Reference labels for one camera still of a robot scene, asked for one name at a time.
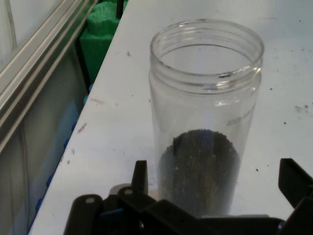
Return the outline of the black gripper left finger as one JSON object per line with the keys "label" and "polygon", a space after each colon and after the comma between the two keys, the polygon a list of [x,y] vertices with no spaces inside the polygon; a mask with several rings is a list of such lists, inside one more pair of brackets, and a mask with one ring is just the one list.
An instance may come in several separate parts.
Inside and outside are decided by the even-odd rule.
{"label": "black gripper left finger", "polygon": [[147,162],[136,161],[132,182],[106,199],[76,198],[66,235],[208,235],[210,229],[167,200],[148,195]]}

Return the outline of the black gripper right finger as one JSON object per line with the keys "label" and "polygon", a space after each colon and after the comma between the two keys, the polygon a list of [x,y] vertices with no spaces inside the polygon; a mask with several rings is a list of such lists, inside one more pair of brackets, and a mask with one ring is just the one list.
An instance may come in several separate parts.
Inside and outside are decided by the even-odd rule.
{"label": "black gripper right finger", "polygon": [[280,235],[313,233],[313,178],[293,159],[281,159],[278,186],[294,208],[281,227]]}

